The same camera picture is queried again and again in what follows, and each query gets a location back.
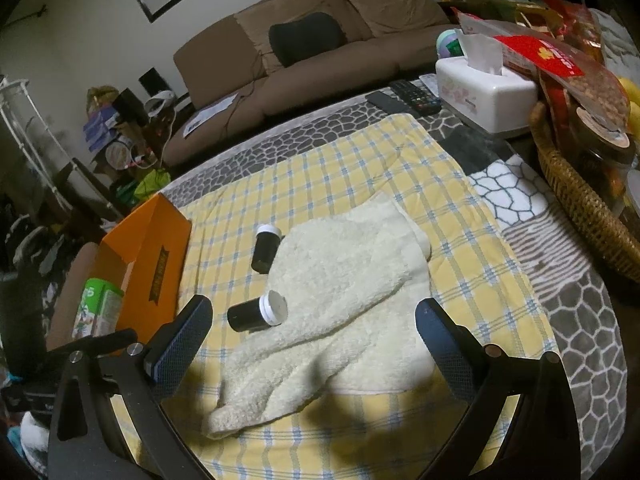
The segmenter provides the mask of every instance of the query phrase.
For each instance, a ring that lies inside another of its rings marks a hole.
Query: black remote control
[[[442,102],[430,90],[418,88],[405,79],[392,81],[389,86],[402,101],[422,116],[434,115],[442,110]]]
[[[391,114],[409,114],[415,117],[416,119],[420,118],[420,114],[416,112],[409,105],[403,103],[402,101],[391,97],[390,95],[386,95],[384,92],[377,91],[373,92],[373,94],[369,94],[365,97],[367,101],[369,101],[372,105],[377,106],[383,112]]]

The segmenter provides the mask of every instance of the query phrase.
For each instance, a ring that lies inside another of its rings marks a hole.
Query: yellow fruit
[[[626,96],[629,97],[631,102],[640,106],[640,88],[638,88],[633,81],[626,77],[619,77],[622,88],[625,89]]]
[[[637,140],[640,140],[640,106],[631,102],[629,112],[629,131]]]

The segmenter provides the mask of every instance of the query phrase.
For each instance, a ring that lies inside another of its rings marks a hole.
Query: white tissue paper
[[[456,30],[462,52],[471,68],[487,74],[502,75],[502,44],[484,34],[463,34]]]

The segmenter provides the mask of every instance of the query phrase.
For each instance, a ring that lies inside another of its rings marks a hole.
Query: brown couch
[[[318,11],[334,17],[347,43],[283,68],[271,52],[269,28]],[[188,41],[174,60],[196,110],[238,97],[186,138],[179,130],[164,161],[193,164],[284,112],[426,68],[448,28],[433,0],[263,0],[228,16]]]

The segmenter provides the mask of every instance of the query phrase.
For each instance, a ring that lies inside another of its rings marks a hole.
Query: green can
[[[113,283],[99,278],[86,280],[72,333],[73,339],[115,332],[123,297],[124,292]]]

